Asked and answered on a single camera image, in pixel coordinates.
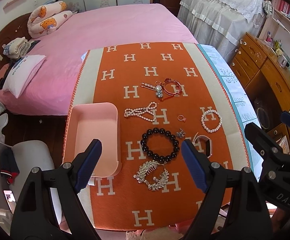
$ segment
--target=bear print blanket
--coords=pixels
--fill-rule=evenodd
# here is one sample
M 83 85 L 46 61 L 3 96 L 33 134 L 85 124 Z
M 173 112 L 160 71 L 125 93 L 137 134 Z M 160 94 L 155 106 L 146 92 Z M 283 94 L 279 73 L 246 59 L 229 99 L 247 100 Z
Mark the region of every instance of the bear print blanket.
M 71 11 L 65 9 L 66 3 L 63 1 L 37 7 L 27 22 L 29 35 L 36 39 L 56 31 L 73 15 Z

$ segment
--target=wooden headboard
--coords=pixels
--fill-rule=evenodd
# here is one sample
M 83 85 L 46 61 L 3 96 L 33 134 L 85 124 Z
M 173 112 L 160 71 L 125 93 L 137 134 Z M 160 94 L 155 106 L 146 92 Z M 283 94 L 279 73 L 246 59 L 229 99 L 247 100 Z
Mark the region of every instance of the wooden headboard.
M 8 57 L 3 55 L 3 44 L 8 44 L 18 37 L 25 37 L 27 40 L 31 39 L 27 30 L 29 16 L 30 13 L 17 17 L 0 31 L 0 69 L 10 61 Z

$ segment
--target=pink bedsheet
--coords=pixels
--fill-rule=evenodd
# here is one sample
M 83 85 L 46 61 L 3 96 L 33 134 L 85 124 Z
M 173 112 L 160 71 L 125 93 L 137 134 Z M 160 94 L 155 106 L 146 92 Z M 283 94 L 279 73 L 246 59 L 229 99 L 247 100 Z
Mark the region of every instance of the pink bedsheet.
M 16 99 L 0 90 L 0 101 L 15 114 L 67 115 L 82 65 L 89 49 L 142 43 L 193 42 L 193 35 L 160 4 L 123 5 L 73 15 L 56 32 L 41 40 L 28 55 L 46 60 Z

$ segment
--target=screw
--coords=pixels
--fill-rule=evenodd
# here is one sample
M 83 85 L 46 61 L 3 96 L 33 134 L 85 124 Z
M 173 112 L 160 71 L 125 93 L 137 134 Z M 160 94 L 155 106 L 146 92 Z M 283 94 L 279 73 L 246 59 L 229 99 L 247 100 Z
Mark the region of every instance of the screw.
M 250 167 L 244 167 L 244 171 L 245 171 L 246 173 L 251 173 L 251 172 L 252 172 L 252 170 L 251 170 Z
M 71 166 L 72 166 L 71 163 L 64 163 L 64 164 L 63 164 L 63 168 L 64 168 L 64 169 L 69 169 Z
M 32 173 L 37 173 L 38 171 L 39 171 L 39 168 L 38 167 L 32 168 Z
M 275 179 L 275 178 L 276 178 L 276 173 L 275 173 L 275 171 L 270 171 L 270 172 L 268 173 L 268 177 L 269 177 L 270 179 Z
M 272 152 L 273 153 L 278 153 L 278 149 L 276 147 L 272 147 Z
M 212 166 L 214 169 L 218 169 L 218 168 L 220 167 L 220 164 L 217 163 L 217 162 L 213 162 L 213 163 L 211 164 L 211 166 Z

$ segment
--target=dark wood floor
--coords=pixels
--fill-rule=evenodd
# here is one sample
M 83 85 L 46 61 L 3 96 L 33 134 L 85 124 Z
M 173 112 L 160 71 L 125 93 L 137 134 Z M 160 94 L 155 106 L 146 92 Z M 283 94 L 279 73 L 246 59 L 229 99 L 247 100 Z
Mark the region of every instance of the dark wood floor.
M 55 168 L 62 163 L 63 141 L 67 116 L 26 116 L 8 113 L 3 129 L 7 145 L 40 140 L 47 144 Z

